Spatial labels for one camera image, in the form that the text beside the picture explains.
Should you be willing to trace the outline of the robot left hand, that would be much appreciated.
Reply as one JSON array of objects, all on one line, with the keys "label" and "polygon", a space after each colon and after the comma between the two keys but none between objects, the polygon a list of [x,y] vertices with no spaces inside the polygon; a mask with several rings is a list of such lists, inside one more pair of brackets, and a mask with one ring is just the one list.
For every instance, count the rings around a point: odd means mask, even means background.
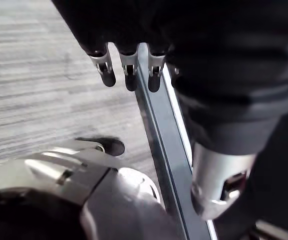
[{"label": "robot left hand", "polygon": [[56,0],[54,6],[105,85],[108,43],[130,59],[145,43],[148,86],[164,64],[195,141],[192,203],[205,220],[239,197],[257,155],[288,114],[288,0]]}]

